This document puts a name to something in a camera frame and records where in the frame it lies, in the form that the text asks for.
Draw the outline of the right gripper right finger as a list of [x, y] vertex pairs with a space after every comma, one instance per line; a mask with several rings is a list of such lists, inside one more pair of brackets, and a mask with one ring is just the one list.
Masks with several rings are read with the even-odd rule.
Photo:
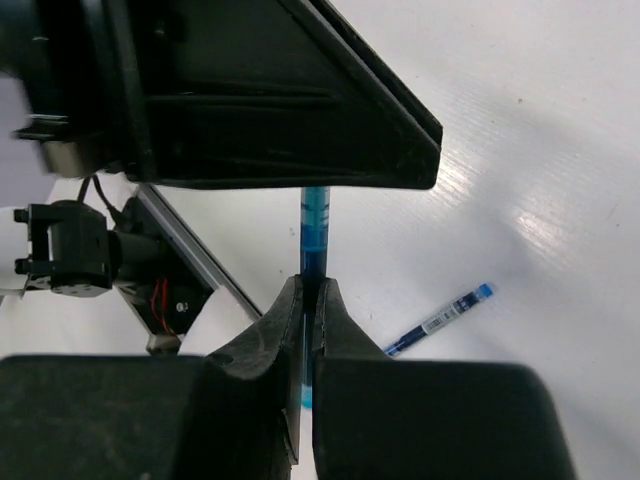
[[572, 479], [554, 402], [530, 368], [394, 360], [346, 310], [316, 307], [313, 454], [321, 479]]

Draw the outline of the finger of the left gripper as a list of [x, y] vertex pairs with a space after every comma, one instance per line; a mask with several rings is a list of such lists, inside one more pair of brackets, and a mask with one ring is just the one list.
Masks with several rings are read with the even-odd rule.
[[327, 1], [128, 3], [158, 185], [428, 190], [443, 128]]

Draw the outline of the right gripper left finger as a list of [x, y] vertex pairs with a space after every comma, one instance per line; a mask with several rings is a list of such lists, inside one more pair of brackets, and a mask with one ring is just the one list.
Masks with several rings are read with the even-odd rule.
[[206, 356], [12, 356], [5, 479], [286, 479], [299, 459], [303, 284]]

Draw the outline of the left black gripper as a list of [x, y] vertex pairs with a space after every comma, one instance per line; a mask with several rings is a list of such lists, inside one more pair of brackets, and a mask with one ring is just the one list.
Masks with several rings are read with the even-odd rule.
[[47, 170], [82, 178], [114, 168], [150, 177], [150, 128], [124, 1], [4, 1], [1, 69], [29, 104], [14, 137]]

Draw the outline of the teal gel pen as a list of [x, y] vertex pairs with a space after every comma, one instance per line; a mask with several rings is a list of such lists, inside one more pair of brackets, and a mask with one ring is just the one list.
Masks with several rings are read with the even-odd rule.
[[312, 336], [319, 287], [326, 277], [329, 240], [329, 187], [305, 187], [301, 190], [300, 276], [304, 286], [303, 331], [304, 371], [301, 403], [312, 408]]

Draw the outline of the dark blue gel pen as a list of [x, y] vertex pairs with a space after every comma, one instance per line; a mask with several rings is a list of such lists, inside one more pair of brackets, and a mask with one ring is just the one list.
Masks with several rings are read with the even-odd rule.
[[479, 285], [474, 290], [449, 302], [436, 313], [424, 319], [419, 325], [385, 347], [383, 349], [384, 353], [389, 357], [398, 356], [401, 352], [448, 326], [466, 312], [489, 299], [493, 294], [494, 289], [490, 284], [483, 283]]

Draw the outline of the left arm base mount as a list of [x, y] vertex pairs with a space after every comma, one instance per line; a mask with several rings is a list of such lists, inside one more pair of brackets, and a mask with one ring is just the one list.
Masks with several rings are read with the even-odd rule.
[[1, 211], [1, 293], [50, 291], [95, 298], [116, 290], [148, 333], [151, 355], [175, 355], [205, 303], [224, 289], [249, 319], [261, 312], [181, 220], [156, 188], [142, 185], [123, 208], [100, 213], [84, 201], [88, 187], [105, 196], [97, 178], [75, 199]]

